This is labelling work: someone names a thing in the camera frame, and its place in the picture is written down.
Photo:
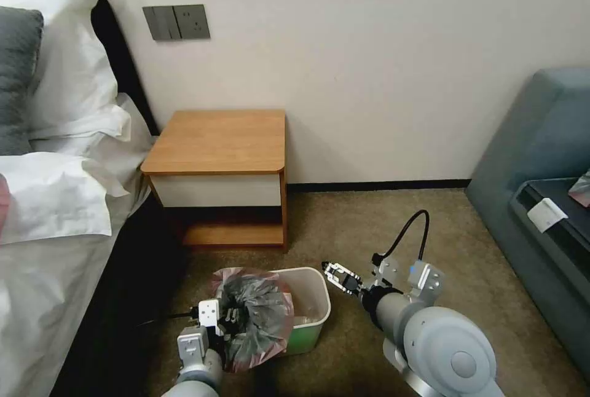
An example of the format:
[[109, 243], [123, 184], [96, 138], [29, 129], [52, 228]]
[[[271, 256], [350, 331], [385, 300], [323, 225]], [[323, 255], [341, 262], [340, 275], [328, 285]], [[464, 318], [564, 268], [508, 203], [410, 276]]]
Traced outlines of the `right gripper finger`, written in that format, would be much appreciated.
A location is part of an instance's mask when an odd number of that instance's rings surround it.
[[340, 276], [340, 279], [343, 284], [344, 284], [344, 280], [345, 280], [346, 276], [358, 276], [356, 273], [352, 272], [348, 268], [346, 268], [336, 262], [322, 261], [321, 268], [322, 268], [323, 273], [324, 273], [324, 271], [338, 271], [338, 272], [340, 272], [341, 275], [339, 275], [339, 276]]
[[342, 291], [344, 294], [350, 294], [350, 291], [344, 286], [339, 275], [341, 275], [341, 273], [338, 271], [324, 271], [324, 276], [325, 276], [326, 281], [328, 283], [335, 286], [337, 289]]

